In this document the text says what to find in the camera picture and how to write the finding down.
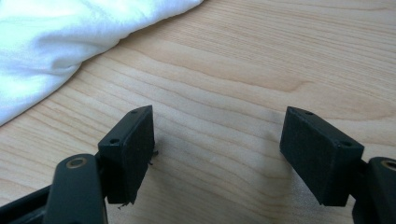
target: wood grain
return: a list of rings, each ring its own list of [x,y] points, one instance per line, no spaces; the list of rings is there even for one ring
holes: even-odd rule
[[[160,156],[110,223],[352,223],[320,206],[279,153],[288,105],[396,158],[394,1],[206,0],[85,62],[0,128],[0,205],[95,153],[122,116],[153,105]]]

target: white towel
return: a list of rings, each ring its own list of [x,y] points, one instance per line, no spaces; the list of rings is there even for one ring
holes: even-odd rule
[[[131,32],[203,0],[0,0],[0,126]]]

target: clamp jaw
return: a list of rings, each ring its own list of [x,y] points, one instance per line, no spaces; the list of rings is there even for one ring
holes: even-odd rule
[[[51,186],[0,208],[2,223],[107,223],[109,203],[134,203],[154,152],[152,106],[126,114],[99,152],[61,161]]]
[[[280,151],[320,204],[345,206],[357,224],[396,223],[396,160],[361,159],[364,146],[312,112],[288,107]]]

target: black rectangular block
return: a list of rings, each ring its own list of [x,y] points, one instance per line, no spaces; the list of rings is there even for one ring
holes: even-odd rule
[[[280,151],[320,204],[346,205],[363,150],[324,119],[288,107]]]

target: metal grommet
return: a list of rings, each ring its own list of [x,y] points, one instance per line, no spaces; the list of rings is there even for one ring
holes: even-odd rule
[[[68,161],[66,167],[69,169],[76,169],[79,168],[87,163],[87,159],[83,157],[74,158],[71,161]]]
[[[396,162],[394,161],[381,161],[381,164],[392,171],[396,171]]]

